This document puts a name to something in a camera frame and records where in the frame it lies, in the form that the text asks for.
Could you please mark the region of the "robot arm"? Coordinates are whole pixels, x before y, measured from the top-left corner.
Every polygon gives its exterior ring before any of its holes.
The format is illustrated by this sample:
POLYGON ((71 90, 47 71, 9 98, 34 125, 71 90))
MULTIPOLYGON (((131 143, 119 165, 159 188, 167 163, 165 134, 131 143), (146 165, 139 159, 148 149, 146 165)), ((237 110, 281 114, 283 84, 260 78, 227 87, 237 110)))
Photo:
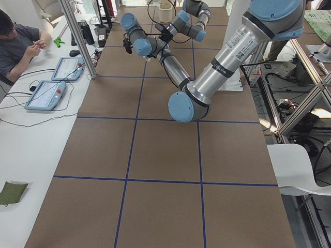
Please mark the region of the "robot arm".
POLYGON ((203 41, 206 35, 206 25, 210 21, 211 10, 203 1, 184 1, 182 10, 165 26, 155 24, 155 28, 161 32, 159 38, 169 42, 177 34, 183 34, 198 42, 203 41))
POLYGON ((128 12, 120 24, 133 50, 142 57, 156 58, 178 88, 168 101, 172 118, 187 123, 204 118, 213 94, 242 65, 262 42, 289 40, 303 32, 305 1, 251 1, 243 13, 242 23, 204 71, 195 79, 180 65, 168 49, 176 34, 196 41, 205 37, 210 21, 209 6, 202 1, 184 1, 182 10, 167 27, 159 27, 158 38, 148 37, 136 17, 128 12))

